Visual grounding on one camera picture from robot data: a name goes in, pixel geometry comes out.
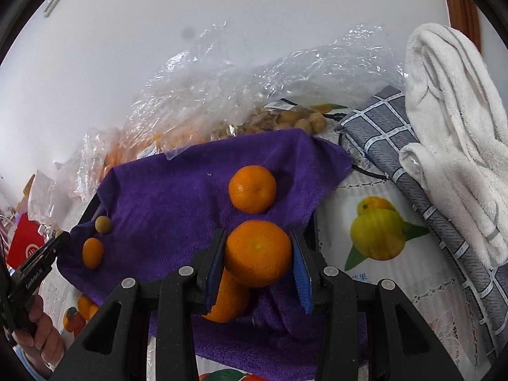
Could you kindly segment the left hand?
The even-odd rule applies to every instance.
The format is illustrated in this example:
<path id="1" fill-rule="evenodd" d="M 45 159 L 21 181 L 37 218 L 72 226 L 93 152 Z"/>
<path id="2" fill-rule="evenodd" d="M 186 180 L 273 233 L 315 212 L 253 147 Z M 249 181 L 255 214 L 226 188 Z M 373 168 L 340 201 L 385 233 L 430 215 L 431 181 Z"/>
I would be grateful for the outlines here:
<path id="1" fill-rule="evenodd" d="M 25 368 L 35 380 L 48 380 L 64 357 L 64 339 L 52 323 L 52 319 L 43 311 L 43 299 L 35 295 L 28 314 L 29 320 L 36 325 L 35 335 L 23 330 L 13 332 L 18 346 L 15 352 Z"/>

